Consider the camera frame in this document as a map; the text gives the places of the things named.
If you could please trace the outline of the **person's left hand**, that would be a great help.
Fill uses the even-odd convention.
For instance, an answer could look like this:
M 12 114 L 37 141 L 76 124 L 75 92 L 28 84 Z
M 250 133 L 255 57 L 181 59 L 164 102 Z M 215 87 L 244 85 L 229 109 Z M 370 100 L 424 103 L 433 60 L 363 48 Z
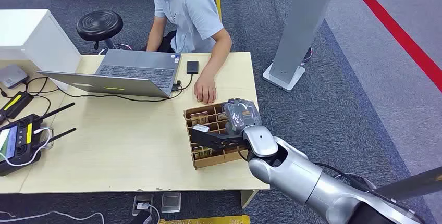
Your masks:
M 198 102 L 211 104 L 216 100 L 216 84 L 212 75 L 201 74 L 195 85 L 194 94 Z

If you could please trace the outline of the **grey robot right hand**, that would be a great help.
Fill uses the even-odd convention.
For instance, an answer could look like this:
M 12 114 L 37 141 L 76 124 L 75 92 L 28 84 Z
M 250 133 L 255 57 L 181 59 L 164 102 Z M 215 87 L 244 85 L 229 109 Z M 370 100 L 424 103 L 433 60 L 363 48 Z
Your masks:
M 191 129 L 191 141 L 214 150 L 246 145 L 252 149 L 259 146 L 262 138 L 261 116 L 253 101 L 229 99 L 222 104 L 227 115 L 227 134 L 211 133 L 207 127 L 196 125 Z

